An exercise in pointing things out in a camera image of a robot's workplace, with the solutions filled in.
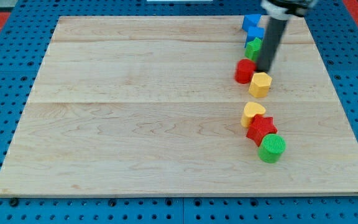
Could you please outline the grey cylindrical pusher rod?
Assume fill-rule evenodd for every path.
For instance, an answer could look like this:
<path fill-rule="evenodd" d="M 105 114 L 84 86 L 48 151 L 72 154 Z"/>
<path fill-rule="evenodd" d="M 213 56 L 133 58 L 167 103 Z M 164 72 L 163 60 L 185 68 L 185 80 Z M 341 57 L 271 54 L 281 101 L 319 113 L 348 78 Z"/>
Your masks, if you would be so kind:
<path fill-rule="evenodd" d="M 278 20 L 273 17 L 268 20 L 256 63 L 258 72 L 268 72 L 270 70 L 287 23 L 287 20 Z"/>

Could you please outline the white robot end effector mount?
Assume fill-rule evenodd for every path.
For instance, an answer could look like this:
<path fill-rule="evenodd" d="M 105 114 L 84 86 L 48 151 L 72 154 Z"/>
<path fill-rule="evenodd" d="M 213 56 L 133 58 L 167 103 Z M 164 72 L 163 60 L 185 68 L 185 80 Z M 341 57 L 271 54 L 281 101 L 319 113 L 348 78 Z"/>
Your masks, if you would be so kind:
<path fill-rule="evenodd" d="M 305 17 L 318 0 L 261 0 L 267 14 L 277 20 L 289 20 L 291 16 Z"/>

